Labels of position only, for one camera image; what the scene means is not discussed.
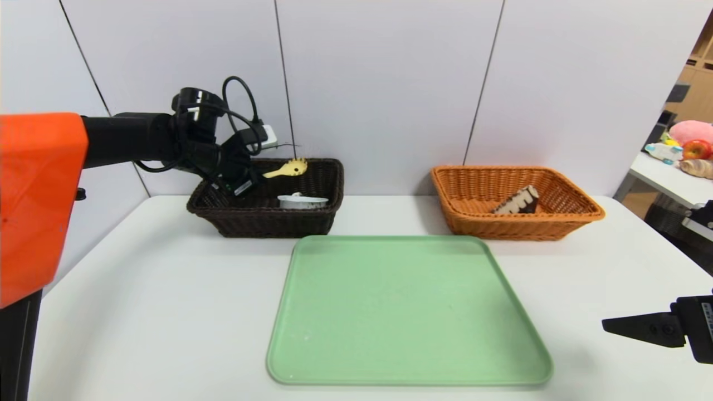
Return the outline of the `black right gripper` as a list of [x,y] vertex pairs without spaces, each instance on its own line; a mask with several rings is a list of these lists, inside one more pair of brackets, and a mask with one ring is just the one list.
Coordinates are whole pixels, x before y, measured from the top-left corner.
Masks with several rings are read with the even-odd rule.
[[712,296],[679,297],[670,311],[607,318],[603,330],[666,348],[690,346],[698,363],[712,364]]

